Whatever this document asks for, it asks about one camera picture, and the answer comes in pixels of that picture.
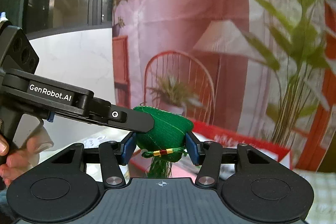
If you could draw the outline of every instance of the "gray ribbed surface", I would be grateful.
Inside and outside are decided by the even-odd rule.
[[[70,224],[251,224],[229,211],[213,190],[189,179],[133,179],[108,190],[99,205]],[[19,221],[17,224],[28,224]]]

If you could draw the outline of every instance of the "finger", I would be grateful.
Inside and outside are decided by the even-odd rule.
[[[6,142],[5,138],[0,135],[0,156],[7,155],[9,151],[9,145]]]
[[[3,182],[8,187],[12,183],[12,180],[10,180],[10,179],[4,179]]]
[[[30,154],[34,155],[53,147],[53,145],[54,143],[50,139],[46,129],[42,126],[31,134],[31,137],[26,143],[26,148]]]
[[[9,168],[8,166],[4,166],[2,169],[0,169],[0,176],[3,179],[15,180],[16,178],[21,176],[23,173],[24,172],[20,169]]]
[[[17,150],[7,157],[6,164],[10,168],[23,168],[29,165],[28,152],[26,150]]]

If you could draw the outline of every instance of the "white bottle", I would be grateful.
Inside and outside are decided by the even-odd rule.
[[[0,22],[3,21],[3,20],[8,20],[8,19],[6,18],[6,12],[1,12]]]

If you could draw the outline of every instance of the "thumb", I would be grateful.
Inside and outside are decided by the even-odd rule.
[[[0,156],[5,156],[7,155],[9,151],[9,145],[5,138],[0,135]]]

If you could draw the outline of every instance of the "checkered tablecloth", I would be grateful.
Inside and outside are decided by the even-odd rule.
[[[314,202],[306,221],[309,224],[336,224],[336,173],[294,170],[314,190]]]

